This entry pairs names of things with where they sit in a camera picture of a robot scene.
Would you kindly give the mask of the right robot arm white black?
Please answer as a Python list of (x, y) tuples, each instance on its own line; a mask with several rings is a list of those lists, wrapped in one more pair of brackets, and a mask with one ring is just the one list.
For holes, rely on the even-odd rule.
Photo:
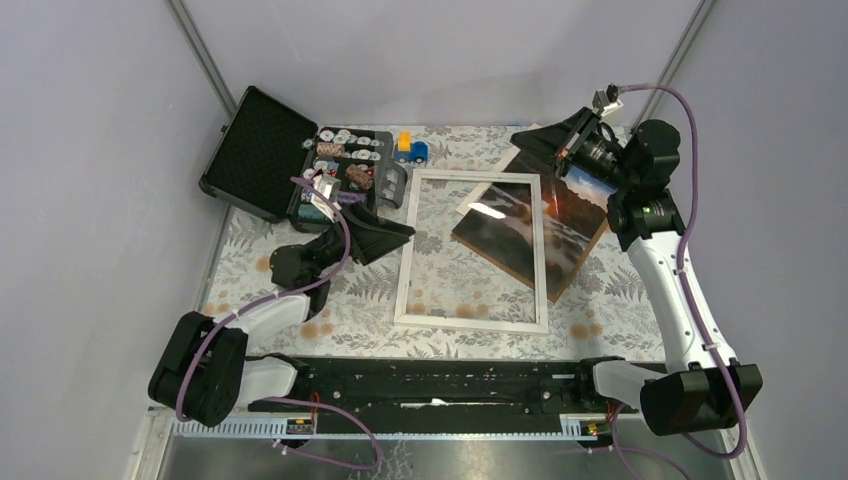
[(668, 188), (680, 133), (649, 119), (620, 145), (602, 131), (599, 114), (582, 108), (511, 138), (558, 177), (577, 168), (613, 188), (607, 221), (646, 289), (665, 348), (665, 373), (618, 357), (581, 361), (575, 402), (589, 412), (611, 400), (630, 406), (659, 436), (741, 426), (763, 379), (726, 344), (692, 270), (687, 228)]

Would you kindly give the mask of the landscape sunset photo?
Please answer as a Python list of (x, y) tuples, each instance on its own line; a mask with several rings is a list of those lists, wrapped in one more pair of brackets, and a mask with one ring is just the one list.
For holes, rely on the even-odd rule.
[[(536, 174), (540, 180), (547, 297), (557, 301), (577, 275), (607, 227), (607, 200), (614, 189), (573, 167), (565, 177), (528, 154), (517, 153), (508, 173)], [(534, 222), (531, 187), (494, 183), (475, 200), (451, 237), (526, 284), (534, 285)]]

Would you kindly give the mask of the white picture frame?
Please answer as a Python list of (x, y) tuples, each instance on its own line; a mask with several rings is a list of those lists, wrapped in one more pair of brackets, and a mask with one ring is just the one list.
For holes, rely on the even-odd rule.
[(417, 237), (401, 250), (392, 316), (396, 327), (549, 333), (543, 212), (539, 176), (532, 183), (534, 285), (515, 279), (451, 237), (464, 215), (455, 208), (483, 182), (484, 171), (415, 169), (409, 182), (406, 224)]

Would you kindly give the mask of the cream mat board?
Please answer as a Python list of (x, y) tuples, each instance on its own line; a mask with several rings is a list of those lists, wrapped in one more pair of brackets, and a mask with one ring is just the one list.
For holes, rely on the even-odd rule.
[(489, 205), (485, 203), (482, 198), (486, 192), (488, 192), (491, 188), (498, 184), (507, 184), (507, 185), (519, 185), (526, 186), (528, 188), (528, 192), (530, 195), (533, 194), (533, 185), (532, 183), (528, 183), (526, 181), (520, 180), (516, 182), (516, 179), (521, 177), (528, 177), (526, 173), (510, 173), (506, 171), (508, 165), (514, 160), (514, 158), (520, 153), (520, 148), (511, 145), (508, 147), (504, 153), (502, 154), (500, 160), (494, 164), (492, 167), (492, 171), (488, 172), (483, 177), (483, 182), (477, 184), (472, 191), (467, 195), (467, 197), (460, 203), (458, 207), (455, 208), (455, 212), (460, 215), (467, 215), (469, 212), (477, 212), (490, 219), (495, 220), (504, 220), (507, 218), (506, 208), (509, 206), (515, 206), (516, 199), (510, 195), (507, 195), (507, 199), (510, 202), (507, 203), (498, 203), (497, 205)]

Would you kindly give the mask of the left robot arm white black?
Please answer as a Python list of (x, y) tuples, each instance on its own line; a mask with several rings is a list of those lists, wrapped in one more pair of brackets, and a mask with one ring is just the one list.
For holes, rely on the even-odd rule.
[(347, 264), (368, 265), (406, 245), (416, 232), (359, 204), (340, 212), (342, 222), (313, 240), (271, 254), (277, 291), (224, 316), (198, 311), (181, 316), (148, 382), (149, 399), (207, 427), (270, 397), (288, 411), (304, 407), (311, 387), (293, 362), (280, 354), (250, 359), (250, 351), (319, 313), (332, 277)]

